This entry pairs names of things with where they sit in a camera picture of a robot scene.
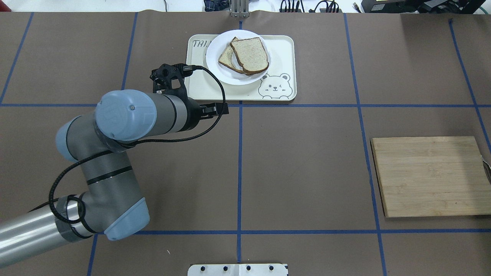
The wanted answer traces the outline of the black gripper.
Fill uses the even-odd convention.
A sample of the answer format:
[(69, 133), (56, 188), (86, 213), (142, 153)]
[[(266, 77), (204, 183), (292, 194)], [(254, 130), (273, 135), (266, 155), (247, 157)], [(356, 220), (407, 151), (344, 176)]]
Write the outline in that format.
[(200, 120), (229, 114), (229, 107), (228, 103), (226, 102), (214, 102), (200, 105), (195, 100), (188, 98), (188, 100), (185, 102), (185, 107), (187, 117), (186, 123), (184, 124), (184, 131), (195, 128)]

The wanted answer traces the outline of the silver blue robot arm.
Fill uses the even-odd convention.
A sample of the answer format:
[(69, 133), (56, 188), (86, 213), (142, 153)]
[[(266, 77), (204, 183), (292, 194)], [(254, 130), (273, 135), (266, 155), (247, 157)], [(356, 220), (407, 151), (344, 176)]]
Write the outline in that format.
[(228, 113), (225, 100), (200, 105), (186, 91), (105, 94), (93, 112), (67, 122), (56, 147), (72, 164), (54, 180), (47, 202), (1, 223), (1, 267), (103, 233), (121, 240), (149, 223), (127, 150), (166, 143), (155, 136), (193, 129)]

